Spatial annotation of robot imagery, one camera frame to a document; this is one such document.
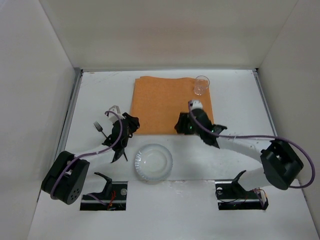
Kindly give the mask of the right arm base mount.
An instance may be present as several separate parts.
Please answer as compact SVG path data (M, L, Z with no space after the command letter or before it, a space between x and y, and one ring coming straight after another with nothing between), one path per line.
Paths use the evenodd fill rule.
M231 180L215 181L215 196L220 211L262 210L269 206L266 192L261 188L246 191Z

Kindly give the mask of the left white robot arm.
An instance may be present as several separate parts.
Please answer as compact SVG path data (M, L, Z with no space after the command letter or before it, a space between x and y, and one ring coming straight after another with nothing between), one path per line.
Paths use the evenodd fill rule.
M51 199L67 205L73 204L83 189L90 162L85 157L98 156L109 150L114 152L112 163L126 156L125 148L133 134L140 128L138 117L128 113L117 113L107 110L104 113L112 122L111 134L102 143L106 148L75 155L66 150L59 153L41 183L40 189L49 194Z

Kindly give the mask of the orange cloth napkin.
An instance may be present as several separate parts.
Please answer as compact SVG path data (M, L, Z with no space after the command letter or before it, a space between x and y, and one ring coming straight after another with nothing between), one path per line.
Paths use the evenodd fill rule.
M196 80L190 77L159 78L142 76L134 83L130 115L139 119L138 135L175 135L181 112L188 102L199 100L211 121L214 120L210 90L194 93Z

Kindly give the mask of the clear plastic plate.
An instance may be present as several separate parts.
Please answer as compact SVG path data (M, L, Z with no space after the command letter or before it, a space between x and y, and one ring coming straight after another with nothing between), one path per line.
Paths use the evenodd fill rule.
M161 144L146 144L142 146L134 159L137 174L146 181L164 181L173 168L171 152Z

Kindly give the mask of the clear plastic cup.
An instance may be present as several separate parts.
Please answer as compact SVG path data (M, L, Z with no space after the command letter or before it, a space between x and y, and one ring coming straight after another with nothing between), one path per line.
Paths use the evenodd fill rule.
M195 78L193 92L196 95L201 96L206 92L209 86L210 86L209 78L204 75L199 75Z

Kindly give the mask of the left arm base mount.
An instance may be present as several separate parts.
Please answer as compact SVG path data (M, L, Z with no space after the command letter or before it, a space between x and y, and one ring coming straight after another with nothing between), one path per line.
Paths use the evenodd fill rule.
M108 190L83 195L80 211L125 211L127 208L128 182L115 181Z

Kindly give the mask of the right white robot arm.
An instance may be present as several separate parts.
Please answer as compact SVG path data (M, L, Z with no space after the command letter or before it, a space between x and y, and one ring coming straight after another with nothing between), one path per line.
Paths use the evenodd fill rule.
M197 135L206 145L230 150L261 163L261 168L243 170L232 180L231 184L242 191L266 186L287 190L304 167L287 142L234 137L226 126L211 123L200 108L181 112L174 128L178 134Z

